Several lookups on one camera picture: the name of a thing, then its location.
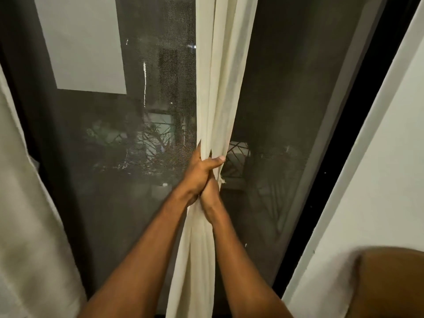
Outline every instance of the gathered curtain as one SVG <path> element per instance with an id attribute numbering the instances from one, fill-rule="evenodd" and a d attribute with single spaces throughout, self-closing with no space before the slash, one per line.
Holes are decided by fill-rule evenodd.
<path id="1" fill-rule="evenodd" d="M 246 66 L 257 0 L 196 0 L 197 142 L 201 158 L 226 155 Z M 214 174 L 221 185 L 221 168 Z M 215 292 L 212 226 L 197 200 L 187 210 L 167 318 L 211 317 Z"/>
<path id="2" fill-rule="evenodd" d="M 84 289 L 1 67 L 0 133 L 0 318 L 73 318 Z"/>

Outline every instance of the person's right arm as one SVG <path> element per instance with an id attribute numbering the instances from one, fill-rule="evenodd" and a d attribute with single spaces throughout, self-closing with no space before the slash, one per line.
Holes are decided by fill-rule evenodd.
<path id="1" fill-rule="evenodd" d="M 212 176 L 201 194 L 212 224 L 218 264 L 232 316 L 235 318 L 293 318 L 284 302 L 261 277 L 238 239 Z"/>

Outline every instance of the curtain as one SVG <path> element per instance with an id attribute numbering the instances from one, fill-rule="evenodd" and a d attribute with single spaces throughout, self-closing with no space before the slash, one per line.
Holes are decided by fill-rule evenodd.
<path id="1" fill-rule="evenodd" d="M 226 155 L 257 0 L 196 0 L 197 142 L 201 157 Z M 214 171 L 221 185 L 220 169 Z M 199 200 L 188 208 L 167 318 L 211 317 L 215 291 L 212 226 Z"/>
<path id="2" fill-rule="evenodd" d="M 0 67 L 0 317 L 75 317 L 86 297 Z"/>

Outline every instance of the person's left hand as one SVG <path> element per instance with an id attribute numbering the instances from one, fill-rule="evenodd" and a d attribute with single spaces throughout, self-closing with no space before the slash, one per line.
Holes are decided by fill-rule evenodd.
<path id="1" fill-rule="evenodd" d="M 200 143 L 197 149 L 193 152 L 190 162 L 184 174 L 184 178 L 181 181 L 181 186 L 186 190 L 190 196 L 188 205 L 191 205 L 196 201 L 198 195 L 204 187 L 209 177 L 209 171 L 222 165 L 225 161 L 224 156 L 217 158 L 201 160 L 200 157 Z"/>

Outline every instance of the person's left arm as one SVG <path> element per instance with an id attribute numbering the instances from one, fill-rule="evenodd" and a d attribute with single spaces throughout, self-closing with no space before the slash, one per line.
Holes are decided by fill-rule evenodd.
<path id="1" fill-rule="evenodd" d="M 181 183 L 170 193 L 156 217 L 124 261 L 94 294 L 79 318 L 153 317 L 171 256 L 179 221 L 224 157 L 200 158 L 200 144 Z"/>

